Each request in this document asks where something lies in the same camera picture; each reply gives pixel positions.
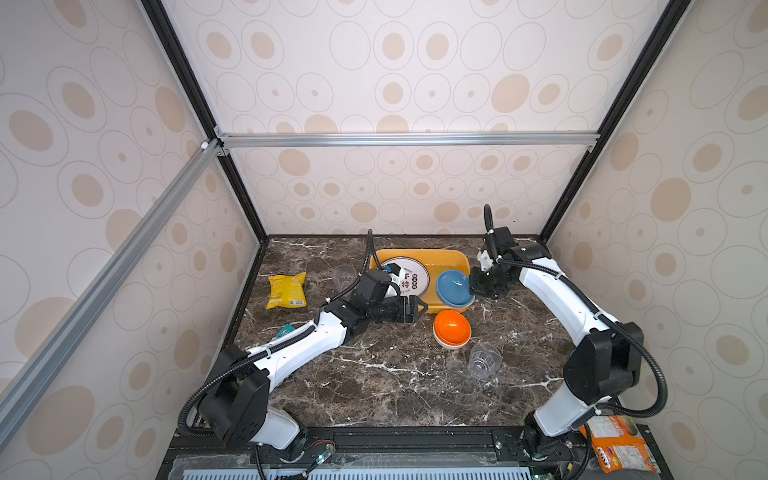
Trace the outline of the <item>blue bowl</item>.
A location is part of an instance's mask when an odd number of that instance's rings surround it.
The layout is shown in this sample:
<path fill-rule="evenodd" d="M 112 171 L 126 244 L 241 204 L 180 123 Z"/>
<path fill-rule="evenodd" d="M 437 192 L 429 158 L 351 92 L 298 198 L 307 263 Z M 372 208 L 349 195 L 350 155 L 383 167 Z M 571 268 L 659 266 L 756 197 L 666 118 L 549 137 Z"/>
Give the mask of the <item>blue bowl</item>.
<path fill-rule="evenodd" d="M 444 305 L 454 309 L 468 307 L 475 299 L 469 276 L 459 270 L 446 270 L 439 275 L 436 294 Z"/>

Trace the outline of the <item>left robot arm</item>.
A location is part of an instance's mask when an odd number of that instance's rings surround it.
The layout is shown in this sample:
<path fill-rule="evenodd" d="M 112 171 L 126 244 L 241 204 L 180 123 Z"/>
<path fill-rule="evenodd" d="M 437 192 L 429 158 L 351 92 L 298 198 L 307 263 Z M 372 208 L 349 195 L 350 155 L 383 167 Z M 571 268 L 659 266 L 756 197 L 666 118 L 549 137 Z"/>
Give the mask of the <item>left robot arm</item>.
<path fill-rule="evenodd" d="M 185 402 L 177 430 L 216 437 L 229 448 L 249 444 L 286 450 L 298 442 L 294 418 L 269 405 L 273 390 L 316 357 L 364 333 L 372 323 L 410 324 L 428 304 L 405 296 L 388 269 L 361 273 L 345 291 L 324 301 L 300 328 L 249 351 L 232 345 L 217 357 L 204 384 Z"/>

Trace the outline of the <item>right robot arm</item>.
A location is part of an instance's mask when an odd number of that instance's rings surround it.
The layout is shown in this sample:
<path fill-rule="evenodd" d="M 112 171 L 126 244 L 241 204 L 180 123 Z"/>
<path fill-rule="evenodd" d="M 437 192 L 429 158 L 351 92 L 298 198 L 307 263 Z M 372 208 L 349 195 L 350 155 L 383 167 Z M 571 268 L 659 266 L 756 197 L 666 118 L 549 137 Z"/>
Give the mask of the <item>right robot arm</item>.
<path fill-rule="evenodd" d="M 533 431 L 558 437 L 606 411 L 635 418 L 659 414 L 668 402 L 668 382 L 643 345 L 642 329 L 600 308 L 543 245 L 519 243 L 507 227 L 496 227 L 491 219 L 485 225 L 480 265 L 469 277 L 472 294 L 497 299 L 513 285 L 522 285 L 555 315 L 575 346 L 563 369 L 563 384 L 532 413 Z M 642 363 L 657 387 L 652 405 L 638 410 L 613 404 L 612 398 L 639 383 Z"/>

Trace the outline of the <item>orange white bowl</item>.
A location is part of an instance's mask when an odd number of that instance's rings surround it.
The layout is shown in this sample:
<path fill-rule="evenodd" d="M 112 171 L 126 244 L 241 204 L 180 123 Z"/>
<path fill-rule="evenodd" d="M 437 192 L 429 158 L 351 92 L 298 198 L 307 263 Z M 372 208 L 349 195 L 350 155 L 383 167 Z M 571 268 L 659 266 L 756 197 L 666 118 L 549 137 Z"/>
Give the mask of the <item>orange white bowl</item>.
<path fill-rule="evenodd" d="M 464 347 L 472 336 L 469 321 L 455 310 L 438 313 L 433 323 L 433 336 L 444 348 L 458 350 Z"/>

